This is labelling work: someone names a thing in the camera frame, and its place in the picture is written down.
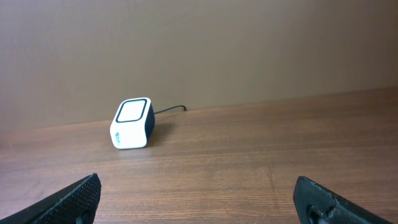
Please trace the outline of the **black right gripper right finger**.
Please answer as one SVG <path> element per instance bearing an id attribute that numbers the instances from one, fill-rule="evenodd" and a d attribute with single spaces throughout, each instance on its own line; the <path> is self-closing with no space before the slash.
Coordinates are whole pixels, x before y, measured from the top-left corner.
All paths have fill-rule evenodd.
<path id="1" fill-rule="evenodd" d="M 304 224 L 391 224 L 305 176 L 296 181 L 293 201 Z"/>

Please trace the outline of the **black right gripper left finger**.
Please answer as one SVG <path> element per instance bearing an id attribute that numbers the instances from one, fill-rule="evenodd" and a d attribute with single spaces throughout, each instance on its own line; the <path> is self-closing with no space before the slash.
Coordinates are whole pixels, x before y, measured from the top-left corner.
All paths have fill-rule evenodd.
<path id="1" fill-rule="evenodd" d="M 1 220 L 2 224 L 93 224 L 101 198 L 96 173 Z"/>

